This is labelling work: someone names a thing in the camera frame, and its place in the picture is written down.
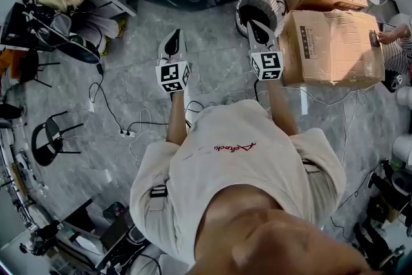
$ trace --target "person in striped shirt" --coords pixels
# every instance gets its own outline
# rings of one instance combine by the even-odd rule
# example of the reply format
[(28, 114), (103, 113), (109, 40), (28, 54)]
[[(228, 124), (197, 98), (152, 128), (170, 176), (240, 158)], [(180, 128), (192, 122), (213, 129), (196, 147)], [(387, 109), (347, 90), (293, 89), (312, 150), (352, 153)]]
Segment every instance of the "person in striped shirt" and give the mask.
[(407, 24), (390, 32), (379, 32), (379, 42), (384, 53), (385, 70), (409, 75), (412, 79), (412, 33)]

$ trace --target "shirt sleeve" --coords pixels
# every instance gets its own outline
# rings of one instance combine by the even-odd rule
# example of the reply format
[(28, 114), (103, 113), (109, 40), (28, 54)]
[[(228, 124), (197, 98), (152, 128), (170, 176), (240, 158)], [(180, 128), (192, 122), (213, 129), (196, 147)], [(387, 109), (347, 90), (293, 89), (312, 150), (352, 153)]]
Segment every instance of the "shirt sleeve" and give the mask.
[(315, 167), (329, 176), (334, 189), (330, 193), (335, 196), (335, 204), (338, 204), (345, 191), (346, 175), (323, 131), (319, 128), (312, 128), (290, 139), (303, 160), (312, 161)]
[(131, 188), (130, 214), (137, 229), (165, 253), (179, 260), (174, 228), (174, 208), (170, 196), (163, 197), (162, 208), (151, 207), (151, 190), (155, 178), (169, 179), (170, 161), (179, 145), (170, 142), (150, 144)]
[(409, 58), (412, 58), (412, 36), (399, 39), (399, 45)]

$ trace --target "tile floor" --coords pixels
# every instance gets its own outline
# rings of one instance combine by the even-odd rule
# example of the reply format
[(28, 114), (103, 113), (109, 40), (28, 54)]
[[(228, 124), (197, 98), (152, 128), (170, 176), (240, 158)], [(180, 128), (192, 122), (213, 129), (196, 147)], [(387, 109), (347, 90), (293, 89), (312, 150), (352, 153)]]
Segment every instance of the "tile floor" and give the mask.
[[(122, 39), (112, 42), (110, 54), (104, 58), (106, 73), (102, 87), (120, 125), (126, 128), (140, 119), (144, 108), (151, 119), (166, 122), (171, 106), (169, 96), (158, 87), (155, 77), (157, 47), (173, 29), (182, 28), (187, 41), (187, 60), (192, 64), (192, 75), (185, 101), (197, 100), (204, 106), (223, 104), (228, 98), (252, 99), (255, 76), (247, 59), (248, 42), (236, 31), (234, 24), (236, 3), (226, 3), (199, 11), (182, 10), (161, 5), (156, 0), (139, 0), (138, 15), (130, 17)], [(379, 15), (390, 16), (394, 9), (388, 2)], [(23, 147), (24, 136), (30, 139), (35, 126), (52, 114), (68, 110), (57, 118), (62, 126), (80, 122), (84, 126), (69, 132), (67, 150), (82, 151), (80, 155), (59, 155), (52, 165), (36, 169), (47, 188), (35, 186), (36, 200), (53, 215), (64, 218), (88, 198), (94, 198), (98, 211), (119, 201), (128, 204), (129, 190), (138, 171), (137, 159), (142, 159), (146, 146), (165, 138), (164, 126), (143, 125), (145, 131), (133, 139), (119, 136), (119, 126), (106, 107), (101, 92), (96, 102), (88, 99), (88, 88), (100, 76), (94, 65), (73, 60), (60, 52), (42, 53), (41, 61), (59, 61), (60, 66), (46, 68), (40, 73), (42, 81), (53, 85), (47, 88), (29, 82), (11, 93), (10, 98), (27, 107), (28, 125), (19, 129)], [(325, 104), (342, 99), (347, 88), (309, 86), (307, 92)], [(314, 101), (297, 89), (284, 89), (300, 130), (320, 127), (333, 149), (342, 160), (348, 183), (344, 198), (362, 182), (368, 171), (382, 158), (391, 157), (394, 139), (409, 127), (409, 110), (395, 102), (395, 96), (378, 84), (362, 92), (352, 91), (343, 102), (326, 106)], [(268, 109), (267, 95), (259, 94)], [(191, 109), (199, 110), (196, 104)], [(189, 120), (196, 114), (188, 111)], [(143, 120), (149, 120), (146, 111)], [(133, 131), (139, 131), (135, 124)], [(345, 226), (350, 235), (358, 216), (362, 216), (371, 191), (364, 185), (357, 198), (352, 198), (333, 215), (335, 223)], [(328, 223), (325, 232), (344, 240), (341, 230)]]

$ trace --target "neck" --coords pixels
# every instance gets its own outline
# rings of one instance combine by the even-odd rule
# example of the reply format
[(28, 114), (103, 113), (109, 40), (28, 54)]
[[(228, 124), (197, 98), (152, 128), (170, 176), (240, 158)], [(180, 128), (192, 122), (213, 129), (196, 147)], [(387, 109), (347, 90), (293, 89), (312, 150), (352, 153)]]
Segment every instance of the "neck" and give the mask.
[[(281, 206), (264, 191), (251, 185), (233, 185), (221, 190), (210, 202), (198, 227), (195, 243), (195, 258), (198, 259), (204, 250), (217, 240), (227, 236), (226, 241), (241, 240), (250, 232), (250, 228), (260, 222), (262, 211), (282, 209)], [(247, 214), (246, 222), (237, 219)], [(231, 238), (227, 230), (232, 223), (236, 226), (236, 235)]]

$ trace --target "gray basket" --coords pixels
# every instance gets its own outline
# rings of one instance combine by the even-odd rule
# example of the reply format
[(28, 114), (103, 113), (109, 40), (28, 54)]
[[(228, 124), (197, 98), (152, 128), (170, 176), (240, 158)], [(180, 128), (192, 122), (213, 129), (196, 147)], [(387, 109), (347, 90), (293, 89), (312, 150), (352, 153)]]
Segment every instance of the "gray basket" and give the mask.
[(270, 22), (269, 28), (272, 31), (275, 31), (278, 24), (283, 20), (282, 9), (276, 0), (239, 0), (236, 5), (236, 26), (245, 37), (247, 37), (247, 27), (242, 24), (239, 11), (245, 5), (254, 6), (266, 14)]

